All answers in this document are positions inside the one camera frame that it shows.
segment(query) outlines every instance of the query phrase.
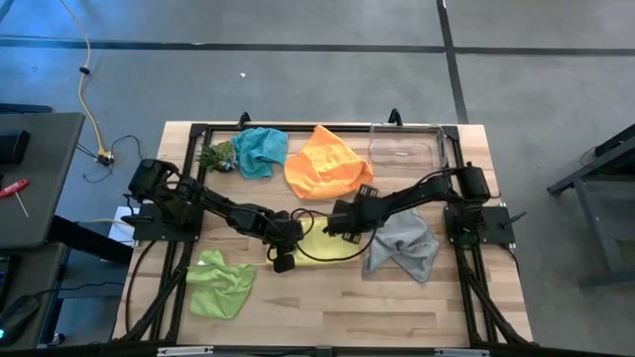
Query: towel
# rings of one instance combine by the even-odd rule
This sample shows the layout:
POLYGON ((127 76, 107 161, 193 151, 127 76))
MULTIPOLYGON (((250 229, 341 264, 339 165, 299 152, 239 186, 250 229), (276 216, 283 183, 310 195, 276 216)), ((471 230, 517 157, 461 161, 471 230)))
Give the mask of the towel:
POLYGON ((388 218, 377 230, 370 245, 362 275, 367 275, 392 258, 414 280, 423 283, 430 277, 439 242, 416 209, 409 209, 388 218))
MULTIPOLYGON (((298 242, 300 247, 307 252, 307 254, 316 258, 331 259, 348 257, 359 251, 359 246, 357 244, 346 242, 341 239, 341 235, 331 237, 327 233, 322 232, 322 230, 326 227, 327 222, 328 219, 326 217, 316 217, 314 227, 307 235, 305 235, 305 238, 298 242)), ((307 232, 309 227, 311 227, 311 220, 309 218, 301 218, 300 223, 302 224, 304 232, 307 232)), ((298 249, 295 249, 291 255, 294 256, 297 267, 342 263, 318 262, 307 257, 298 249)), ((275 250, 271 252, 271 256, 271 259, 276 258, 275 250)))
POLYGON ((317 125, 309 143, 287 160, 285 177, 299 198, 329 199, 370 183, 373 170, 341 139, 317 125))
POLYGON ((221 319, 234 318, 247 301, 256 278, 251 264, 226 266, 218 250, 202 251, 197 266, 188 267, 186 282, 194 285, 191 313, 221 319))
POLYGON ((231 138, 240 172, 246 179, 270 178, 273 163, 285 164, 289 139, 276 129, 247 129, 231 138))

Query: lime green cloth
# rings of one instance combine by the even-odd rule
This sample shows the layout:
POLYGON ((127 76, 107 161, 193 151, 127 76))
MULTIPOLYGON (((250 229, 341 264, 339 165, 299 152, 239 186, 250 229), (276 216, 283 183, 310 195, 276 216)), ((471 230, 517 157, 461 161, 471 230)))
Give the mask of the lime green cloth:
POLYGON ((251 292, 256 267, 228 267, 218 250, 200 253, 197 266, 188 268, 186 281, 194 286, 190 311, 197 315, 232 319, 251 292))

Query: concrete floor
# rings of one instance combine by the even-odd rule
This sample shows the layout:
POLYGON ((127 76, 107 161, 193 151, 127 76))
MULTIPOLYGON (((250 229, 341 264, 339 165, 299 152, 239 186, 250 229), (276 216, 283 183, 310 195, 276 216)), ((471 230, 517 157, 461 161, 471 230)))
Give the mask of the concrete floor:
MULTIPOLYGON (((470 47, 635 47, 635 3, 621 0, 446 0, 454 44, 470 47)), ((440 46, 433 0, 69 1, 101 40, 238 44, 440 46)), ((0 35, 79 38, 51 0, 18 0, 0 35)), ((85 51, 3 48, 0 102, 81 111, 75 97, 85 51)), ((383 121, 456 123, 445 55, 115 51, 93 53, 85 97, 107 142, 137 135, 156 154, 167 120, 383 121)), ((633 123, 635 58, 458 56, 470 123, 484 124, 504 199, 529 214, 515 225, 532 330, 552 347, 635 354, 635 286, 581 291, 599 272, 597 247, 572 192, 545 187, 575 170, 589 147, 633 123)), ((81 142, 94 148, 84 126, 81 142)), ((136 168, 134 143, 115 149, 115 175, 78 153, 59 214, 112 216, 136 168)), ((94 227, 105 230, 107 227, 94 227)), ((96 309, 94 301, 75 308, 96 309)), ((116 308, 105 302, 104 308, 116 308)), ((75 312, 66 312, 67 321, 75 312)), ((70 326, 61 320, 61 325, 70 326)), ((76 331, 77 341, 91 330, 76 331)), ((108 329, 96 324, 92 330, 108 329)))

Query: transparent bin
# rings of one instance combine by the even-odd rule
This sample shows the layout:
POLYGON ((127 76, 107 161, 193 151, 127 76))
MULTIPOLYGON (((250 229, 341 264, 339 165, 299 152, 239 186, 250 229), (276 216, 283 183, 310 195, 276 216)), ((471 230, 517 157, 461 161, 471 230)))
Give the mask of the transparent bin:
POLYGON ((370 126, 368 156, 373 165, 391 169, 440 169, 447 163, 445 132, 439 125, 370 126))

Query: screwdriver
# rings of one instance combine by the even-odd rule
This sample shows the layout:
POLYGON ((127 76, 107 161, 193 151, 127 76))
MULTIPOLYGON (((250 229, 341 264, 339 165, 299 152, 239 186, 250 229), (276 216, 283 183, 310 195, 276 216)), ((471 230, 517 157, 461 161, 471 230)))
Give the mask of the screwdriver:
POLYGON ((20 202, 20 205, 22 206, 24 215, 26 215, 27 218, 29 218, 29 213, 27 212, 27 208, 24 207, 24 203, 22 203, 22 199, 20 198, 20 194, 18 194, 18 192, 23 190, 24 187, 28 186, 29 183, 31 182, 27 179, 20 179, 19 181, 15 183, 11 183, 8 186, 6 186, 4 189, 0 190, 0 198, 8 197, 12 194, 16 195, 16 197, 18 198, 18 202, 20 202))

